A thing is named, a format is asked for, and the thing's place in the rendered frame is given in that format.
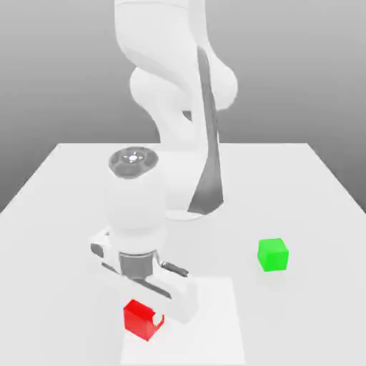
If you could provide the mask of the small red cube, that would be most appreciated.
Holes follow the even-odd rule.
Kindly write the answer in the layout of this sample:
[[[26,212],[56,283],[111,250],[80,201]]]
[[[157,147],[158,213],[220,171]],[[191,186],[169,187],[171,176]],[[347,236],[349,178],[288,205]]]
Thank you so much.
[[[125,330],[148,342],[165,321],[165,316],[162,315],[162,321],[158,326],[155,326],[153,324],[153,316],[155,313],[152,308],[141,302],[130,300],[124,306]]]

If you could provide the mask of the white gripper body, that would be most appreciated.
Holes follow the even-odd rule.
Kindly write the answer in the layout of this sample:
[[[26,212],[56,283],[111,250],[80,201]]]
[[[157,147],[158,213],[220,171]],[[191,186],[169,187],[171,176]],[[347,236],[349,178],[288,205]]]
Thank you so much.
[[[136,300],[182,324],[190,322],[197,313],[196,279],[163,269],[156,262],[153,262],[153,274],[145,280],[131,280],[104,263],[100,276],[121,295],[123,304]]]

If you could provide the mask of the small green cube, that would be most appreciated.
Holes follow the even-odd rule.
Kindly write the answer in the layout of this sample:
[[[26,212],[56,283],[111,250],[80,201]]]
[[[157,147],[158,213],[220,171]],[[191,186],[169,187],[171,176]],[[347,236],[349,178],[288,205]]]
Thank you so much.
[[[257,259],[265,272],[286,270],[289,250],[281,238],[261,239]]]

